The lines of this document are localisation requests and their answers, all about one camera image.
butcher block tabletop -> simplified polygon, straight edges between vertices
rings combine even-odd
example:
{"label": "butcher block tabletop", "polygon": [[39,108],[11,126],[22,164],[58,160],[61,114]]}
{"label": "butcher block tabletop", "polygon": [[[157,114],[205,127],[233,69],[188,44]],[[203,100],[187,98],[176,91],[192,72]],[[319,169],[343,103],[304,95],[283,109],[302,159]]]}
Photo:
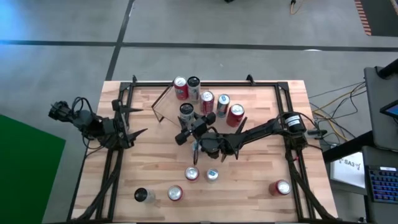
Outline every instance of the butcher block tabletop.
{"label": "butcher block tabletop", "polygon": [[[312,118],[304,81],[285,82],[289,84],[294,111]],[[120,82],[115,81],[104,83],[98,115],[113,118],[111,101],[118,98],[119,85]],[[124,151],[114,222],[297,221],[293,193],[274,197],[268,191],[269,184],[276,180],[284,179],[290,183],[282,136],[269,136],[249,143],[240,150],[239,160],[229,156],[224,163],[221,163],[221,156],[212,159],[200,152],[197,164],[200,178],[190,183],[184,171],[193,165],[192,137],[178,146],[174,137],[180,132],[180,127],[169,119],[158,122],[151,108],[164,90],[165,87],[134,87],[132,107],[143,111],[130,114],[129,132],[148,130],[137,137],[134,147]],[[202,87],[201,90],[212,91],[216,99],[226,93],[231,97],[231,105],[243,105],[248,117],[243,131],[278,115],[273,87],[212,86]],[[311,123],[303,119],[307,129],[312,129]],[[318,141],[313,139],[309,139],[308,143],[319,146]],[[92,141],[90,146],[97,147],[98,143]],[[102,149],[85,159],[72,218],[81,215],[99,192],[106,153],[107,149]],[[311,191],[327,211],[337,217],[321,150],[307,147],[303,150],[303,157]],[[218,180],[212,184],[205,179],[210,168],[218,169],[220,173]],[[167,196],[167,190],[172,185],[183,189],[183,199],[178,202],[171,201]],[[155,192],[154,203],[135,201],[134,192],[140,187]],[[299,192],[304,216],[308,217],[304,194],[301,189]],[[105,199],[103,214],[108,212],[108,203],[109,197]]]}

keyboard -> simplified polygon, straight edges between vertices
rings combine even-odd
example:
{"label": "keyboard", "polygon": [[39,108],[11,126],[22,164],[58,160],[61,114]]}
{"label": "keyboard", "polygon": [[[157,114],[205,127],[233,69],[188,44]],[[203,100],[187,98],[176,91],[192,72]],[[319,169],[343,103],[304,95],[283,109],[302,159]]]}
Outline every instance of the keyboard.
{"label": "keyboard", "polygon": [[398,172],[394,167],[368,166],[374,202],[398,204]]}

green screen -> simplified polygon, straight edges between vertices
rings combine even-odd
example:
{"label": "green screen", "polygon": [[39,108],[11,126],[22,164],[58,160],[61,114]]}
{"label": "green screen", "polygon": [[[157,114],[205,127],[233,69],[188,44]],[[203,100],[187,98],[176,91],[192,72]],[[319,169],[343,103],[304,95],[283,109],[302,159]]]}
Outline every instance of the green screen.
{"label": "green screen", "polygon": [[42,223],[65,140],[0,115],[1,223]]}

concrete floor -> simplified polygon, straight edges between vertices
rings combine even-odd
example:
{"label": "concrete floor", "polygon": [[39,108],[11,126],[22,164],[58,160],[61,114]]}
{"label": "concrete floor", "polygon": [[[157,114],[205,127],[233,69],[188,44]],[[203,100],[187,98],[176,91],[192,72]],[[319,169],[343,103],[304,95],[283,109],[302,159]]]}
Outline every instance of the concrete floor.
{"label": "concrete floor", "polygon": [[[398,47],[398,38],[363,32],[354,1],[308,0],[295,16],[281,0],[136,0],[125,42]],[[128,0],[0,0],[0,40],[115,42]],[[89,99],[96,110],[114,47],[0,45],[0,113],[67,140],[44,223],[67,217],[84,146],[70,124],[47,117],[50,103]],[[363,68],[396,52],[308,52],[122,47],[113,80],[305,80],[308,95],[363,80]],[[345,93],[311,99],[318,106]],[[366,95],[359,113],[339,122],[353,134],[371,129]],[[339,114],[353,111],[349,103]],[[334,190],[339,217],[364,216],[360,195]]]}

white label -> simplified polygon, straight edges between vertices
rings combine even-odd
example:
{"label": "white label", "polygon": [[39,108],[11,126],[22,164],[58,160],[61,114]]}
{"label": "white label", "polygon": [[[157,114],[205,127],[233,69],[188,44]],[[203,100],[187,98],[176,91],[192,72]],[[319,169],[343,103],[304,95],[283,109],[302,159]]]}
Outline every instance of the white label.
{"label": "white label", "polygon": [[397,171],[397,169],[395,169],[393,167],[380,167],[380,170]]}
{"label": "white label", "polygon": [[295,125],[295,124],[300,124],[300,121],[299,120],[294,120],[294,121],[291,121],[291,122],[287,123],[287,125],[289,127],[292,126],[292,125]]}
{"label": "white label", "polygon": [[291,121],[293,121],[293,120],[295,120],[295,119],[300,119],[300,117],[299,117],[298,115],[289,117],[289,118],[287,118],[287,119],[285,120],[285,123],[289,123],[289,122],[291,122]]}

